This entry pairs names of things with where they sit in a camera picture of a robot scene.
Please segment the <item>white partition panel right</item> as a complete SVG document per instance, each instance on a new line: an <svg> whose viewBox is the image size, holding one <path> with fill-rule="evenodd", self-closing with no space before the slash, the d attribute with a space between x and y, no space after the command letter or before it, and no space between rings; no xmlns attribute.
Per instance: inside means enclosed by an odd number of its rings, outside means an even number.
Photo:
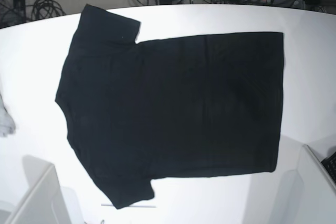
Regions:
<svg viewBox="0 0 336 224"><path fill-rule="evenodd" d="M335 184L308 145L302 147L297 171L303 189L295 223L335 223Z"/></svg>

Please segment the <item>grey cloth at left edge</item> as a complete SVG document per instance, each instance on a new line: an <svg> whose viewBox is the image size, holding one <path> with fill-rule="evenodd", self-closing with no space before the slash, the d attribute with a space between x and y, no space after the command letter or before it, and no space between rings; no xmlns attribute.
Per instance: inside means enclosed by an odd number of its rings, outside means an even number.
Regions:
<svg viewBox="0 0 336 224"><path fill-rule="evenodd" d="M7 112L2 97L0 101L0 128L1 137L7 137L8 135L14 134L16 130L15 122Z"/></svg>

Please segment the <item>white partition panel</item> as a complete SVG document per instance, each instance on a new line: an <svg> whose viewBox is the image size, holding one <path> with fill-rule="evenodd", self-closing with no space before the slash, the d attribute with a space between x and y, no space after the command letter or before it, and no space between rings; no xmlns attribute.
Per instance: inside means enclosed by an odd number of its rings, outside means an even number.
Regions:
<svg viewBox="0 0 336 224"><path fill-rule="evenodd" d="M302 147L297 171L303 189L295 223L335 223L335 184L308 145Z"/></svg>
<svg viewBox="0 0 336 224"><path fill-rule="evenodd" d="M55 166L47 164L18 205L7 212L5 223L71 223Z"/></svg>

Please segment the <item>white partition panel left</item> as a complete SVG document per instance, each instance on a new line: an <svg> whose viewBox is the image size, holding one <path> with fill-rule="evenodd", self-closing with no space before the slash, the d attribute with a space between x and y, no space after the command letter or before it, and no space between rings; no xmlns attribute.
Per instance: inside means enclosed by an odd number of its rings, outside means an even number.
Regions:
<svg viewBox="0 0 336 224"><path fill-rule="evenodd" d="M5 223L71 223L55 166L47 164L18 205L7 212Z"/></svg>

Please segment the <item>black T-shirt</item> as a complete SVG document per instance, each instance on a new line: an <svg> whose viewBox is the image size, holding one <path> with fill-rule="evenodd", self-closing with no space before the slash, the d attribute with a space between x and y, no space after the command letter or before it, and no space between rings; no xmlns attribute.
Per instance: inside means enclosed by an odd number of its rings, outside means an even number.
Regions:
<svg viewBox="0 0 336 224"><path fill-rule="evenodd" d="M112 204L152 199L153 179L273 172L283 33L136 43L140 25L85 6L55 99L70 146Z"/></svg>

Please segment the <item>black keyboard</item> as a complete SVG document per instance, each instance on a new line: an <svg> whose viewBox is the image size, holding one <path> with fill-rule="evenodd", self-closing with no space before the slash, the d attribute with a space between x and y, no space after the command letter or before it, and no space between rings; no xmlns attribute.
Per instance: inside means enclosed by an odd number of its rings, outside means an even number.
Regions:
<svg viewBox="0 0 336 224"><path fill-rule="evenodd" d="M332 154L331 156L325 158L322 162L323 167L328 172L331 179L335 182L336 181L336 153Z"/></svg>

